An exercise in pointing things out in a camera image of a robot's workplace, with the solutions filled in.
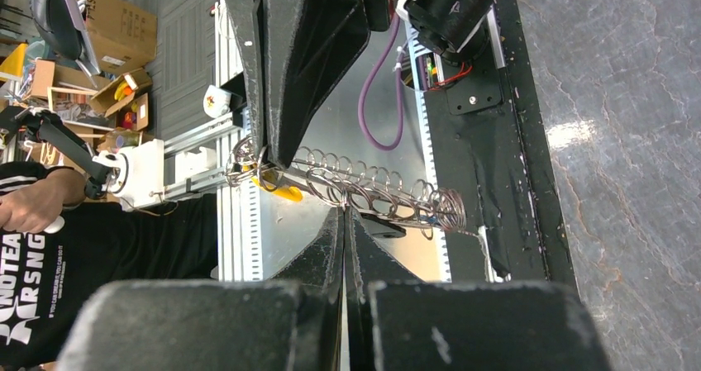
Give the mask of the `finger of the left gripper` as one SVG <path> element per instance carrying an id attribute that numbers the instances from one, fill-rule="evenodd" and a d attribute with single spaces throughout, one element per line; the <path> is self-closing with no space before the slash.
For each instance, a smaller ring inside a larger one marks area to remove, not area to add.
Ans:
<path id="1" fill-rule="evenodd" d="M 267 160 L 287 168 L 314 114 L 364 51 L 367 0 L 264 0 Z"/>
<path id="2" fill-rule="evenodd" d="M 252 149 L 266 145 L 265 134 L 265 70 L 262 55 L 262 0 L 224 0 L 233 25 L 246 81 Z"/>

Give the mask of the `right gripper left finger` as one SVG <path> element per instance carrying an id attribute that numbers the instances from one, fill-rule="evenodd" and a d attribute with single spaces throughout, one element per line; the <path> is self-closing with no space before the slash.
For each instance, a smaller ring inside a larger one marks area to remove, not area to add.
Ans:
<path id="1" fill-rule="evenodd" d="M 345 213 L 259 282 L 131 280 L 83 306 L 60 370 L 337 370 Z"/>

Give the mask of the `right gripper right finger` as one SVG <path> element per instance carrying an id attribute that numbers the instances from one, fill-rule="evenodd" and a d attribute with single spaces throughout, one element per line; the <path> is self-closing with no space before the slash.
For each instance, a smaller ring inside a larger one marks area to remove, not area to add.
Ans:
<path id="1" fill-rule="evenodd" d="M 608 370 L 578 295 L 543 280 L 419 280 L 345 213 L 353 370 Z"/>

